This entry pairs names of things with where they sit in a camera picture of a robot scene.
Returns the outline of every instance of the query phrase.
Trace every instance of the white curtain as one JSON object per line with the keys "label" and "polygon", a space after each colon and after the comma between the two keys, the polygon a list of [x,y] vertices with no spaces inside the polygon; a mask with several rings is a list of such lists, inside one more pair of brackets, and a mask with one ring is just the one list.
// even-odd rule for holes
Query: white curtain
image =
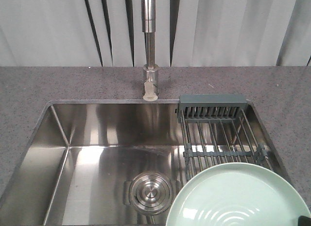
{"label": "white curtain", "polygon": [[0,0],[1,66],[100,66],[84,0]]}
{"label": "white curtain", "polygon": [[180,0],[172,65],[276,65],[295,1]]}
{"label": "white curtain", "polygon": [[[140,0],[104,1],[0,0],[0,66],[142,66]],[[311,0],[156,0],[155,38],[159,66],[306,66]]]}

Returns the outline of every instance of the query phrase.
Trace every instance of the black object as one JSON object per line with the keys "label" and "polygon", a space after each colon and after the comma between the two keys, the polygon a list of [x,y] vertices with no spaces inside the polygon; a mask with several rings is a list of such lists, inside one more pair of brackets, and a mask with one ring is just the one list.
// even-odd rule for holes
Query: black object
{"label": "black object", "polygon": [[311,226],[311,218],[301,215],[298,218],[298,226]]}

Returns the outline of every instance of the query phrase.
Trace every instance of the faucet base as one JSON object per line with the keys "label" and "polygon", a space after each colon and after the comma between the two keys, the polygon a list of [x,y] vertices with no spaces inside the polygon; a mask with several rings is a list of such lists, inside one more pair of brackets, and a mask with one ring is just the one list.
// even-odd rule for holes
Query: faucet base
{"label": "faucet base", "polygon": [[158,99],[158,66],[154,69],[148,69],[145,65],[144,72],[144,91],[143,99],[146,101],[156,101]]}

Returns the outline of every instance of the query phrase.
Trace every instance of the faucet spout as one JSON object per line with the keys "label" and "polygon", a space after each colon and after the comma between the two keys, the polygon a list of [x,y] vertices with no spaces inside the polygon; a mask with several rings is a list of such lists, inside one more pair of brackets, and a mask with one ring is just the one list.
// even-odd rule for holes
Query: faucet spout
{"label": "faucet spout", "polygon": [[142,31],[145,33],[146,65],[143,68],[143,99],[158,99],[158,66],[155,64],[156,0],[141,0]]}

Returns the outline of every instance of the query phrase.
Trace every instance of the plate rim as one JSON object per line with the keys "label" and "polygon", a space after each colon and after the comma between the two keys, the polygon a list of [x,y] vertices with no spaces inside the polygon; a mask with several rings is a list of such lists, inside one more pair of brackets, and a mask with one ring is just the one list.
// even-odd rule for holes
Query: plate rim
{"label": "plate rim", "polygon": [[195,183],[195,181],[199,178],[201,178],[201,176],[203,175],[206,175],[205,173],[209,173],[211,172],[212,170],[214,169],[219,169],[221,168],[222,166],[245,166],[245,167],[253,167],[255,169],[258,169],[258,170],[262,170],[264,172],[267,172],[269,175],[273,175],[275,176],[276,178],[278,178],[279,180],[281,180],[284,185],[286,185],[287,187],[289,187],[291,189],[291,191],[293,191],[293,194],[295,194],[295,196],[300,200],[301,202],[301,206],[304,207],[306,209],[306,211],[309,213],[309,215],[305,215],[305,216],[308,216],[308,217],[311,217],[311,212],[307,206],[307,204],[305,203],[304,199],[301,197],[301,195],[298,193],[298,191],[287,181],[285,180],[283,177],[281,177],[280,175],[278,175],[277,173],[267,169],[267,168],[264,168],[262,166],[259,166],[259,165],[256,165],[256,164],[251,164],[251,163],[244,163],[244,162],[230,162],[230,163],[223,163],[223,164],[218,164],[218,165],[215,165],[215,166],[212,166],[212,167],[209,167],[201,172],[199,172],[197,175],[195,175],[190,181],[188,181],[184,187],[179,191],[178,195],[176,196],[176,198],[174,199],[173,201],[173,204],[171,205],[170,207],[170,211],[169,211],[169,214],[167,216],[167,219],[166,219],[166,223],[165,223],[165,226],[172,226],[172,225],[168,225],[168,223],[170,223],[170,218],[172,217],[172,209],[175,207],[175,205],[177,204],[176,200],[177,198],[183,194],[183,192],[187,191],[187,189],[189,188],[190,185],[192,185],[192,183]]}

